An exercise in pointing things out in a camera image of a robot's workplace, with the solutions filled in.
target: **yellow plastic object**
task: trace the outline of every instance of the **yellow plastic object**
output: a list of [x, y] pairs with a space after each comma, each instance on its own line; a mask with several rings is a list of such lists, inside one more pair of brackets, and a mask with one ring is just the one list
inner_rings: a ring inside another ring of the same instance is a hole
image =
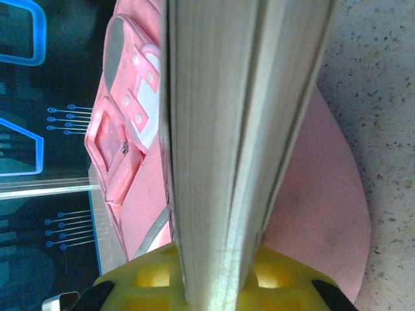
[[[261, 246], [238, 296], [237, 311], [329, 311], [312, 280], [335, 285], [324, 274]], [[98, 278], [115, 286], [101, 311], [188, 311], [174, 242]]]

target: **terrazzo surface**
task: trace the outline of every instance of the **terrazzo surface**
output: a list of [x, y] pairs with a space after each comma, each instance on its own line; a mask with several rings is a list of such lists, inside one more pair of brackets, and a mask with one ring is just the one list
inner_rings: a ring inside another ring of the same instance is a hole
[[360, 311], [415, 310], [414, 72], [414, 0], [340, 2], [318, 87], [355, 155], [372, 221]]

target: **black plastic part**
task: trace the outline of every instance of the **black plastic part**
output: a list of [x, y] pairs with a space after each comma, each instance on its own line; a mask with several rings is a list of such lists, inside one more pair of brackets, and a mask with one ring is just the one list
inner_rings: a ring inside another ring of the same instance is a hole
[[358, 311], [336, 286], [320, 280], [314, 280], [312, 284], [331, 311]]
[[86, 290], [71, 308], [71, 311], [99, 311], [115, 284], [111, 281], [99, 283]]

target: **book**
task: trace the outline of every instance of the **book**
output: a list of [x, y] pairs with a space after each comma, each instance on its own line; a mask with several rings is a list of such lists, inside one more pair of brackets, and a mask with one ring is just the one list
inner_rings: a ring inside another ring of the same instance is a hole
[[324, 53], [334, 0], [171, 0], [160, 145], [191, 310], [235, 310]]

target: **pink bag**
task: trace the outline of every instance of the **pink bag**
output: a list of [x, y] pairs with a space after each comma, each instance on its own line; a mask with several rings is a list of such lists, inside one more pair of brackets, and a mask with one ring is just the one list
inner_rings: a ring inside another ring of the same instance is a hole
[[[85, 145], [129, 260], [171, 241], [157, 136], [159, 46], [159, 1], [118, 0]], [[316, 89], [265, 245], [328, 274], [354, 301], [369, 240], [357, 167]]]

